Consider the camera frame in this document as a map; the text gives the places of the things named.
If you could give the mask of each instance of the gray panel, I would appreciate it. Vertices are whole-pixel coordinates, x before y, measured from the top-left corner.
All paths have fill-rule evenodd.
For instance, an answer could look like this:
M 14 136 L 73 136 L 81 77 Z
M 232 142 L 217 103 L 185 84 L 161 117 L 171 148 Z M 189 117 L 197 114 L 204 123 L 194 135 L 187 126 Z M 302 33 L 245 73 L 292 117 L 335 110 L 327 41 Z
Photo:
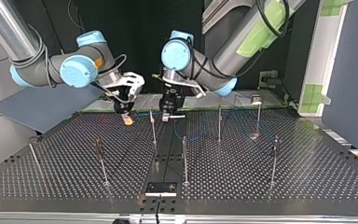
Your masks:
M 88 86 L 82 89 L 67 85 L 29 88 L 0 102 L 0 113 L 41 133 L 45 133 L 73 113 L 94 102 L 102 91 Z
M 358 1 L 348 4 L 323 122 L 358 147 Z

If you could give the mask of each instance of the green tape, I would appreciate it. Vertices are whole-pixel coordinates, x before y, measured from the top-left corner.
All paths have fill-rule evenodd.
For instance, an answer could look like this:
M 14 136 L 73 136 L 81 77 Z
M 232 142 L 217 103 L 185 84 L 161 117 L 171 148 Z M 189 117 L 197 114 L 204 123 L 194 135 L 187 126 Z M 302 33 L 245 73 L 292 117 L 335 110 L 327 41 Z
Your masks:
M 330 17 L 330 16 L 338 16 L 341 12 L 342 6 L 344 6 L 344 0 L 323 0 L 321 16 L 322 17 Z
M 284 22 L 284 5 L 276 0 L 272 0 L 266 7 L 265 13 L 269 23 L 271 23 L 275 30 L 279 30 Z M 276 38 L 277 36 L 260 19 L 237 49 L 237 54 L 245 58 L 252 58 L 260 49 L 267 49 Z
M 323 85 L 307 84 L 301 104 L 301 113 L 317 113 L 319 104 L 322 102 Z

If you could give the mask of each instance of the silver arm tube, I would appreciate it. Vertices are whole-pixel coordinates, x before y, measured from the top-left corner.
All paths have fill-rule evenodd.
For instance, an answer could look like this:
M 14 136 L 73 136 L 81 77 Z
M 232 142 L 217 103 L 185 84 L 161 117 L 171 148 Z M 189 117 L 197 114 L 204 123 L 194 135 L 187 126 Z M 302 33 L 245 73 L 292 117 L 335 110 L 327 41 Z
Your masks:
M 36 55 L 38 39 L 18 15 L 11 0 L 0 0 L 0 44 L 12 61 L 23 61 Z
M 276 0 L 266 0 L 265 6 L 271 1 Z M 297 11 L 306 1 L 307 0 L 288 0 L 288 3 L 291 10 Z M 253 6 L 226 44 L 214 56 L 214 64 L 222 73 L 234 76 L 251 59 L 240 56 L 237 53 L 237 49 L 261 20 L 257 7 Z

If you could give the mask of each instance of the metal rod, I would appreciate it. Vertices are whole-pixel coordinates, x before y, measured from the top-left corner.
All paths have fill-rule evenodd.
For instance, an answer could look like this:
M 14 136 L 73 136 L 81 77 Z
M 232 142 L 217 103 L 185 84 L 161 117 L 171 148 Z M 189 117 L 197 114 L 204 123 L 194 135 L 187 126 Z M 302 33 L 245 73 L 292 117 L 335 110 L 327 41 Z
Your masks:
M 221 131 L 222 131 L 222 128 L 221 128 L 221 122 L 222 122 L 222 107 L 219 105 L 219 138 L 218 138 L 218 142 L 220 143 L 221 141 Z
M 36 157 L 36 153 L 34 153 L 34 146 L 32 145 L 32 143 L 28 144 L 28 146 L 30 147 L 32 155 L 34 156 L 34 160 L 36 161 L 37 164 L 39 164 L 39 160 Z
M 276 164 L 277 164 L 277 153 L 274 152 L 274 163 L 272 165 L 272 175 L 271 175 L 271 187 L 273 187 L 274 185 Z
M 260 115 L 261 115 L 261 104 L 259 104 L 257 108 L 257 127 L 258 127 L 258 122 L 260 122 Z
M 11 0 L 0 0 L 0 44 L 13 61 L 29 59 L 39 48 L 38 39 Z
M 277 164 L 278 154 L 281 150 L 281 143 L 278 135 L 275 136 L 273 150 L 274 150 L 274 163 L 272 165 L 271 187 L 273 187 L 275 184 L 274 178 L 275 178 L 276 164 Z
M 103 159 L 101 159 L 101 166 L 103 167 L 103 176 L 104 176 L 104 179 L 105 179 L 105 184 L 109 185 L 109 181 L 107 180 L 106 169 L 104 167 Z
M 150 110 L 150 122 L 152 123 L 152 129 L 153 129 L 153 143 L 154 145 L 157 143 L 156 140 L 156 128 L 155 128 L 155 120 L 153 118 L 153 112 Z
M 183 137 L 182 144 L 183 144 L 183 146 L 182 146 L 182 150 L 183 150 L 182 156 L 183 156 L 183 160 L 184 160 L 184 163 L 185 163 L 185 183 L 184 183 L 184 185 L 188 186 L 188 185 L 190 185 L 190 183 L 188 182 L 188 176 L 187 176 L 187 139 L 186 139 L 185 136 Z

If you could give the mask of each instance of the green label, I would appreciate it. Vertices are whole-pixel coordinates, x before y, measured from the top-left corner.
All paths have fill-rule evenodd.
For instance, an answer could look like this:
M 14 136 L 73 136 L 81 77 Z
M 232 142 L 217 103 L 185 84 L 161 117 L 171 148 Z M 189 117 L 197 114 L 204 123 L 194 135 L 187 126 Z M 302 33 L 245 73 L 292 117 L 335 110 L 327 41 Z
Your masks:
M 301 103 L 301 113 L 317 113 L 319 104 L 322 102 L 323 85 L 305 85 L 304 95 Z
M 338 16 L 342 6 L 344 6 L 344 0 L 323 0 L 321 16 Z

